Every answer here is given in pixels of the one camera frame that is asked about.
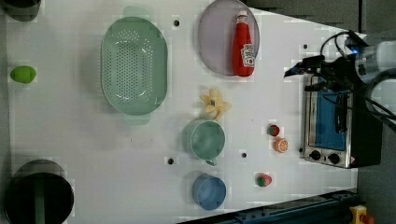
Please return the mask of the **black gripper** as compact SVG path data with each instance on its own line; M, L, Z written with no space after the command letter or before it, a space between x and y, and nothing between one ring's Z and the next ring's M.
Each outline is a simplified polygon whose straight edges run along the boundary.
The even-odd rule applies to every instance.
M351 55L326 62L323 55L308 57L287 70L284 78L305 73L321 77L322 81L304 87L305 91L354 91L361 86L355 68L355 58Z

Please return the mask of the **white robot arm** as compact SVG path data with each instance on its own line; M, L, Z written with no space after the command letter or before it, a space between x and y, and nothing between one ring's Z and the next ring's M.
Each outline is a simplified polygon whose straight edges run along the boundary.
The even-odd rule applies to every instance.
M325 45L334 40L341 57L327 62L323 54ZM380 82L395 78L395 41L366 42L352 31L329 37L320 47L319 55L297 62L285 72L284 77L310 74L320 82L304 88L305 91L363 91L363 100L373 108L373 113L386 119L395 119L395 113L373 100L369 90Z

